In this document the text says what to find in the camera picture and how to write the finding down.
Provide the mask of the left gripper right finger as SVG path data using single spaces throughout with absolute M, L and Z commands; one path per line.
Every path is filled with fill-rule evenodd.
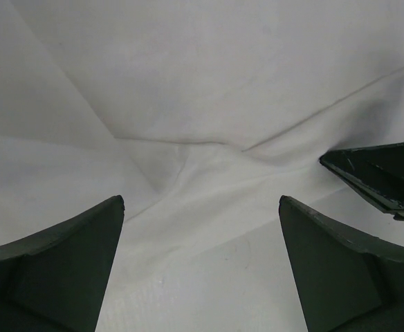
M 279 219 L 309 331 L 404 331 L 404 247 L 282 196 Z

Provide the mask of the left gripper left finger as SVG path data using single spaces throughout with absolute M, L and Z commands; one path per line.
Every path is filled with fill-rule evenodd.
M 112 196 L 0 246 L 0 331 L 94 331 L 124 213 Z

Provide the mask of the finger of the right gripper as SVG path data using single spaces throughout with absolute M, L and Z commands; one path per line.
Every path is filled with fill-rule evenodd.
M 376 209 L 404 221 L 404 142 L 328 151 L 319 162 Z

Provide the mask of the white red-print t-shirt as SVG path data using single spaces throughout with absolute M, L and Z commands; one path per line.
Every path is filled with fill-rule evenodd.
M 404 1 L 0 1 L 0 245 L 120 195 L 99 331 L 305 331 L 283 195 L 404 246 L 318 162 L 404 141 Z

